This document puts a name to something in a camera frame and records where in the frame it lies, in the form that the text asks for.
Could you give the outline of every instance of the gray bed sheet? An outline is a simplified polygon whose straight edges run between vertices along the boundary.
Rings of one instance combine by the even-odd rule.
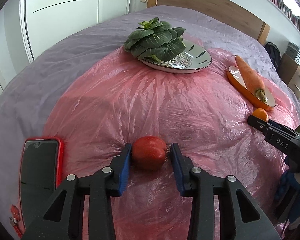
[[[75,33],[45,51],[19,73],[0,95],[0,221],[18,239],[9,222],[10,206],[18,203],[20,158],[24,141],[42,135],[45,122],[65,90],[94,63],[116,50],[137,23],[158,16],[200,38],[205,48],[241,55],[262,76],[276,83],[300,104],[275,71],[265,49],[253,38],[202,13],[157,6],[121,16]]]

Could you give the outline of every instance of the nightstand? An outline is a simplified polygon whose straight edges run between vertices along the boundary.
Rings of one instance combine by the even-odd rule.
[[[278,71],[282,81],[294,92],[300,100],[300,66],[287,54],[283,54]]]

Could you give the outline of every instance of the orange bowl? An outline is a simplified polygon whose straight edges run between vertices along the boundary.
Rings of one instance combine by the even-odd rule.
[[[237,67],[230,66],[227,71],[227,76],[231,85],[233,85],[250,103],[252,103],[253,106],[262,108],[266,111],[271,111],[275,107],[276,103],[274,97],[268,88],[265,90],[267,103],[262,102],[259,98],[256,98],[247,90]]]

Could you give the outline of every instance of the wall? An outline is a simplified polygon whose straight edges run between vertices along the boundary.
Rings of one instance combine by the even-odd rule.
[[[288,42],[293,42],[300,47],[300,32],[293,23],[275,6],[270,0],[230,0],[271,26],[268,42],[277,45],[281,55],[286,51]],[[131,11],[143,10],[146,3],[140,3],[140,0],[130,0]]]
[[[29,64],[24,48],[19,0],[8,0],[0,11],[0,85],[7,84]]]

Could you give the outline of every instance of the plate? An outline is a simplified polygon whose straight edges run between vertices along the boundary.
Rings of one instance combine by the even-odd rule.
[[[266,111],[272,110],[275,107],[276,103],[273,95],[266,87],[265,94],[267,102],[262,102],[259,98],[256,98],[251,92],[247,90],[246,84],[243,81],[243,78],[240,74],[240,71],[235,66],[230,66],[227,73],[230,83],[257,108],[262,108]]]
[[[151,58],[143,58],[141,61],[151,68],[175,74],[198,72],[211,64],[212,58],[207,50],[188,40],[183,40],[183,43],[185,51],[168,62],[157,62]]]

